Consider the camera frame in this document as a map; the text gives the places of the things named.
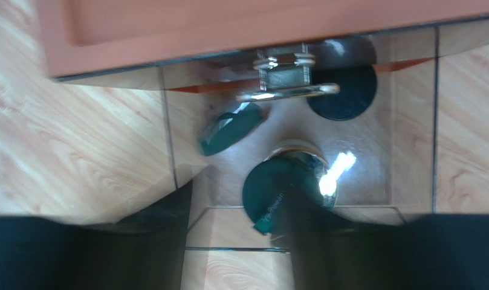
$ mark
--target green jar lid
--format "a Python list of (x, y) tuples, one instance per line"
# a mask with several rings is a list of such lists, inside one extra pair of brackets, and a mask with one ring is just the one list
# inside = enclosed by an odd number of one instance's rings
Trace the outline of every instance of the green jar lid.
[(201, 152), (211, 156), (226, 150), (246, 137), (263, 122), (262, 109), (254, 103), (242, 103), (233, 112), (221, 114), (199, 139)]
[(283, 234), (275, 223), (282, 210), (282, 201), (288, 186), (296, 192), (321, 202), (319, 181), (305, 163), (278, 155), (256, 166), (246, 178), (242, 189), (242, 203), (254, 228), (262, 234)]

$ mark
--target wooden floor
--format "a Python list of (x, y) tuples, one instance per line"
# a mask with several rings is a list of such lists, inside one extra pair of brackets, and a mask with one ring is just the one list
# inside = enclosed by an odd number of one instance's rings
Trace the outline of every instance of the wooden floor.
[[(348, 132), (359, 133), (355, 145), (363, 164), (357, 165), (370, 170), (343, 175), (341, 214), (364, 221), (383, 217), (381, 222), (397, 224), (401, 221), (390, 206), (404, 214), (431, 209), (430, 195), (409, 191), (431, 192), (433, 123), (428, 105), (433, 101), (433, 62), (379, 77), (379, 97), (367, 114), (331, 130), (329, 123), (299, 109), (303, 100), (264, 103), (271, 110), (267, 123), (232, 149), (205, 159), (197, 151), (196, 137), (227, 97), (208, 102), (179, 92), (62, 85), (44, 77), (43, 61), (31, 1), (0, 0), (0, 214), (80, 224), (114, 222), (215, 164), (203, 171), (195, 188), (193, 204), (199, 206), (194, 219), (208, 205), (240, 206), (241, 173), (263, 160), (277, 141), (308, 138), (331, 159), (339, 152), (336, 144), (345, 146), (338, 140)], [(438, 213), (489, 213), (489, 45), (439, 61), (437, 174)], [(368, 193), (344, 194), (358, 188)], [(242, 210), (210, 211), (210, 222), (200, 222), (191, 234), (212, 236), (203, 243), (191, 235), (191, 246), (269, 244), (269, 236), (243, 243), (231, 234), (249, 230)], [(210, 228), (214, 224), (220, 225), (219, 231)], [(232, 231), (221, 234), (225, 227)], [(257, 253), (199, 255), (187, 255), (186, 267), (197, 267), (191, 273), (198, 280), (187, 281), (185, 289), (199, 289), (199, 283), (206, 289), (230, 284), (245, 289), (253, 281), (250, 277), (263, 278), (257, 289), (292, 289), (287, 256), (258, 254), (263, 263), (246, 268), (259, 260)], [(203, 266), (196, 266), (200, 261)], [(240, 270), (230, 274), (230, 266)], [(271, 268), (278, 270), (273, 280), (264, 275)]]

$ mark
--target dark green lid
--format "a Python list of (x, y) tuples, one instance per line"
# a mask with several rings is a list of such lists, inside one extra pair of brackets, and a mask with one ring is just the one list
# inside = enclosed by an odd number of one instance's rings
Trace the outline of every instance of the dark green lid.
[(242, 103), (234, 112), (221, 114), (199, 139), (203, 155), (211, 156), (246, 137), (263, 121), (261, 108), (254, 103)]
[(275, 216), (282, 210), (287, 187), (322, 199), (319, 181), (314, 172), (303, 162), (282, 155), (256, 166), (246, 178), (242, 189), (242, 203), (254, 228), (262, 234), (282, 234), (275, 223)]
[(366, 111), (377, 94), (377, 75), (372, 65), (356, 68), (313, 71), (313, 84), (338, 83), (334, 95), (307, 98), (310, 108), (321, 117), (346, 121)]

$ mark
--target wooden panel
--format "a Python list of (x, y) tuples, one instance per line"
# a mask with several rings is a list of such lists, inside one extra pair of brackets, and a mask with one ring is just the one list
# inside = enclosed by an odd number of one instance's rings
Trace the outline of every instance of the wooden panel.
[(432, 211), (434, 61), (392, 73), (393, 205), (405, 218)]
[(441, 59), (438, 211), (489, 213), (489, 45)]
[(210, 102), (198, 94), (172, 91), (164, 93), (169, 111), (176, 178), (181, 187), (208, 165), (200, 153), (198, 138), (210, 118)]
[(182, 290), (294, 290), (289, 254), (186, 251)]
[[(208, 172), (211, 169), (212, 167), (206, 168), (204, 171), (202, 171), (202, 173), (193, 179), (192, 199), (189, 211), (189, 226), (193, 225), (193, 223), (196, 222), (212, 204), (211, 196), (207, 193), (211, 192), (213, 183), (207, 178), (200, 178), (200, 176), (205, 174), (204, 172)], [(182, 172), (176, 171), (176, 176), (180, 178), (187, 179), (189, 175), (191, 175), (191, 173), (186, 170), (183, 170)]]
[(427, 59), (435, 55), (435, 29), (433, 27), (369, 36), (375, 47), (377, 63), (403, 62)]
[(211, 208), (187, 235), (187, 246), (271, 248), (270, 239), (253, 228), (243, 208)]
[(274, 10), (303, 7), (320, 0), (154, 1), (65, 0), (72, 41), (93, 45), (186, 28), (218, 25)]
[(392, 207), (336, 207), (334, 213), (355, 222), (381, 225), (404, 223), (396, 209)]
[(71, 85), (107, 86), (110, 88), (145, 89), (157, 91), (161, 89), (158, 67), (135, 69), (117, 72), (104, 76), (88, 77), (85, 79), (69, 80)]
[(0, 1), (0, 214), (109, 222), (174, 191), (160, 92), (45, 78), (27, 1)]
[(439, 27), (439, 55), (448, 56), (489, 44), (489, 20)]

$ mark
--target metal clamp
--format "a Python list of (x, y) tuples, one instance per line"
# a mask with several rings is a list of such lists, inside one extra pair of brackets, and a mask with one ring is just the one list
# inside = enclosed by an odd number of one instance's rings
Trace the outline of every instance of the metal clamp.
[(301, 86), (298, 88), (278, 89), (275, 91), (244, 92), (236, 96), (239, 102), (257, 102), (267, 100), (279, 100), (283, 98), (308, 98), (321, 95), (338, 94), (339, 85), (335, 83), (323, 83), (316, 86)]
[(253, 62), (254, 69), (274, 69), (281, 66), (314, 66), (316, 58), (308, 53), (286, 53)]

